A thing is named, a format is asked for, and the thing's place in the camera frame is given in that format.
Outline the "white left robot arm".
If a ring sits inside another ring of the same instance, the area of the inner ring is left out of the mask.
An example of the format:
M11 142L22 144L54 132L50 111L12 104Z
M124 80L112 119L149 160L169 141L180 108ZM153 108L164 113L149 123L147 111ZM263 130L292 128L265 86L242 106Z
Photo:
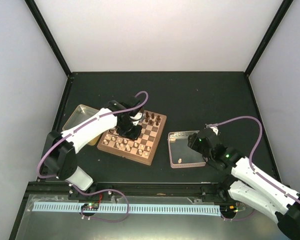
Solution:
M76 155L91 140L113 128L122 137L138 138L141 127L137 124L146 102L147 99L141 102L137 96L132 96L127 102L112 100L82 123L62 132L50 132L39 164L45 165L52 174L43 177L57 177L76 186L85 199L93 199L97 187L93 178L78 166Z

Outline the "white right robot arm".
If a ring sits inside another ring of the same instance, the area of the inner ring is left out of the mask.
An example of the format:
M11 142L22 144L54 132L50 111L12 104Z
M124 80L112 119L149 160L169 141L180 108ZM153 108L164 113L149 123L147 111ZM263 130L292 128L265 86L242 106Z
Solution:
M300 240L300 193L278 182L233 147L221 143L217 132L204 128L188 137L188 147L208 165L228 173L217 188L222 201L245 203L273 220L291 240Z

